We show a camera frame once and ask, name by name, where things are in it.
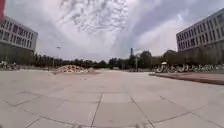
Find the ground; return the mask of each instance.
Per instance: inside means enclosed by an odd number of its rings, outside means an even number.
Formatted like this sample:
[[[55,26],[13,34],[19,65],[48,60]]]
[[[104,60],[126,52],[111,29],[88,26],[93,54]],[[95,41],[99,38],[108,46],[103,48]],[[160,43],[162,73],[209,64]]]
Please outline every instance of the ground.
[[[101,70],[0,72],[3,128],[223,128],[224,86]]]

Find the tree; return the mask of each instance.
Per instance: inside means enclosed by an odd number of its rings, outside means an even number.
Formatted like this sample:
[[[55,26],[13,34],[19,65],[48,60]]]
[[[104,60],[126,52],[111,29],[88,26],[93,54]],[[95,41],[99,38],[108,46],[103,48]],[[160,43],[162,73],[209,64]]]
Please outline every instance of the tree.
[[[140,54],[140,59],[138,62],[139,68],[150,68],[152,63],[152,54],[149,51],[143,51]]]

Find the paving tile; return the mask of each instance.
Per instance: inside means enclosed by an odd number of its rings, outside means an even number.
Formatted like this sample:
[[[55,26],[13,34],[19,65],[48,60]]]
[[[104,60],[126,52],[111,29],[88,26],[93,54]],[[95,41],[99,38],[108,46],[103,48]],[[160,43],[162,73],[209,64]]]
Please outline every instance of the paving tile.
[[[31,126],[29,126],[29,128],[72,128],[72,125],[63,124],[42,118]]]
[[[69,101],[76,102],[99,102],[101,98],[101,93],[77,93],[77,92],[66,92],[59,91],[49,95],[49,97],[65,99]]]
[[[93,126],[127,127],[149,124],[134,103],[100,103]]]
[[[224,127],[224,105],[223,103],[213,103],[194,112],[219,126]]]
[[[127,93],[103,93],[101,102],[103,103],[130,103],[131,98]]]
[[[66,123],[91,126],[97,106],[98,103],[64,102],[45,116]]]
[[[21,104],[18,107],[40,116],[46,116],[48,114],[54,113],[54,110],[57,109],[57,107],[59,107],[63,102],[63,100],[51,97],[41,97]]]
[[[187,113],[187,111],[167,100],[137,103],[150,122],[159,122]]]
[[[7,104],[5,101],[0,101],[0,110],[11,107],[9,104]]]
[[[220,128],[210,122],[202,120],[193,114],[187,114],[153,125],[155,128]]]
[[[30,93],[16,93],[8,97],[5,97],[4,100],[9,102],[12,105],[18,105],[18,104],[30,101],[36,97],[38,97],[38,95],[34,95]]]
[[[0,124],[3,128],[25,128],[38,118],[17,108],[0,110]]]
[[[131,93],[130,94],[135,102],[154,102],[161,100],[161,98],[151,92]]]

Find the sky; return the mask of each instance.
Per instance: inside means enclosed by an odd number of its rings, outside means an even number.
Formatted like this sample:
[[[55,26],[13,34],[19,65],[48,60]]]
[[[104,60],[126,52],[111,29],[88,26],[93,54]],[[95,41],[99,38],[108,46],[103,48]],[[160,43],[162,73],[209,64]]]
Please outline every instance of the sky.
[[[127,58],[130,48],[176,50],[176,33],[223,7],[224,0],[6,0],[5,15],[39,33],[38,54],[108,60]]]

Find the building facade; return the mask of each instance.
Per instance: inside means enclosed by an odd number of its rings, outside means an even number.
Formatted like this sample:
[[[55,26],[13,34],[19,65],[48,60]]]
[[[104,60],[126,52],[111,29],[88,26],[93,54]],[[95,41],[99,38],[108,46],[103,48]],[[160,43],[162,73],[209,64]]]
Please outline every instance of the building facade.
[[[0,61],[24,62],[34,54],[37,38],[37,32],[5,16],[0,25]]]
[[[177,33],[176,39],[185,62],[224,63],[224,9]]]
[[[224,9],[179,32],[176,38],[178,51],[224,40]]]

